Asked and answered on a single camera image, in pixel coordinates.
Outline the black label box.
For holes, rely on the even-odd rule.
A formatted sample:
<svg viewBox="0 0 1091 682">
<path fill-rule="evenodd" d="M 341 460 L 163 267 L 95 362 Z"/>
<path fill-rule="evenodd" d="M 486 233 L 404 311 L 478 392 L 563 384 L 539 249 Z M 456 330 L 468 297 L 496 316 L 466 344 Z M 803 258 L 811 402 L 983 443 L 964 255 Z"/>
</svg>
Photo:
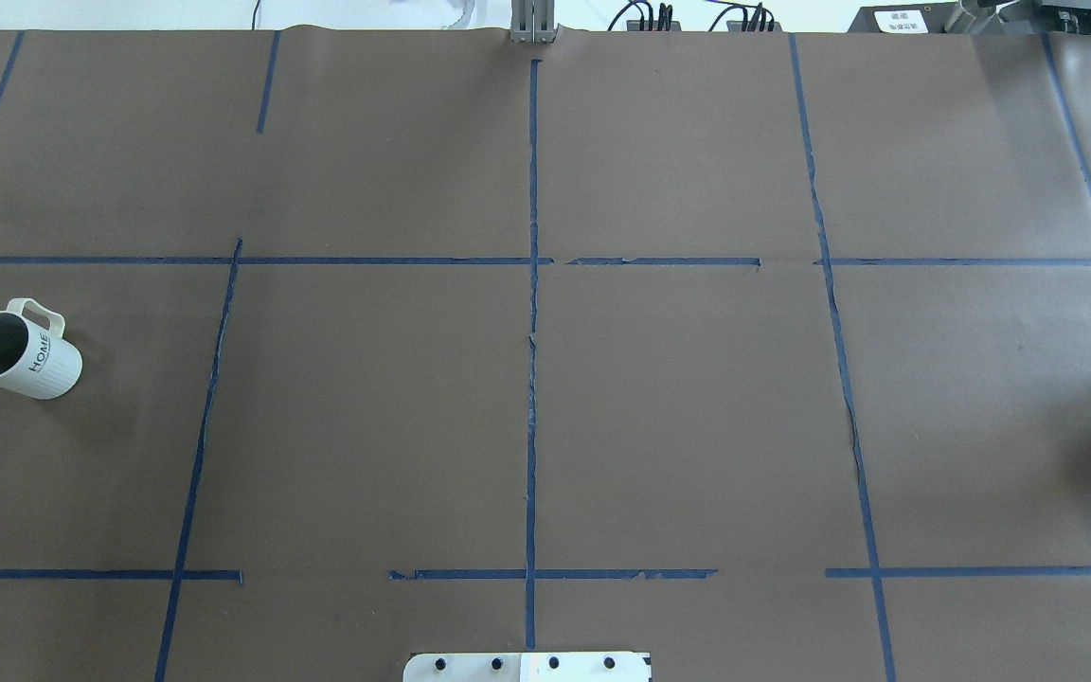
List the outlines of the black label box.
<svg viewBox="0 0 1091 682">
<path fill-rule="evenodd" d="M 940 34 L 956 7 L 956 3 L 862 5 L 846 33 Z"/>
</svg>

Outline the grey aluminium frame post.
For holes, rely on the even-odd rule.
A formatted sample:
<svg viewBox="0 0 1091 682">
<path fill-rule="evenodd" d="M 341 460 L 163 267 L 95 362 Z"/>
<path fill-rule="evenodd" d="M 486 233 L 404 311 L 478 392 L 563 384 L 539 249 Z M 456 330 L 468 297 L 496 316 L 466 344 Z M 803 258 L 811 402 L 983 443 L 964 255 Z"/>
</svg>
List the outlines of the grey aluminium frame post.
<svg viewBox="0 0 1091 682">
<path fill-rule="evenodd" d="M 544 45 L 558 40 L 556 8 L 554 0 L 512 0 L 511 41 Z"/>
</svg>

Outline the white pedestal base plate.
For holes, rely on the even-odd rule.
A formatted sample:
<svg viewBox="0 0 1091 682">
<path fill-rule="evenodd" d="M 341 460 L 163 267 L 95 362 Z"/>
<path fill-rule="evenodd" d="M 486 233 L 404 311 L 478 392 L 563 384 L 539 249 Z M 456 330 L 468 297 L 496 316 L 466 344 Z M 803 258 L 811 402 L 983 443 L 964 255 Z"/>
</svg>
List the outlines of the white pedestal base plate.
<svg viewBox="0 0 1091 682">
<path fill-rule="evenodd" d="M 654 681 L 645 653 L 424 653 L 403 681 Z"/>
</svg>

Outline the white ribbed HOME mug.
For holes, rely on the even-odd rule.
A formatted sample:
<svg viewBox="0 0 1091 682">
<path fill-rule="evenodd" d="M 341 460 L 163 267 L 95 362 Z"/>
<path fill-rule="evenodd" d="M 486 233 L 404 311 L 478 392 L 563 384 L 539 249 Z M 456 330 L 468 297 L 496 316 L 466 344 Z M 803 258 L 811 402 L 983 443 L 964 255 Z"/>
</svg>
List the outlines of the white ribbed HOME mug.
<svg viewBox="0 0 1091 682">
<path fill-rule="evenodd" d="M 65 340 L 65 318 L 27 297 L 0 311 L 0 388 L 56 399 L 77 384 L 83 359 Z"/>
</svg>

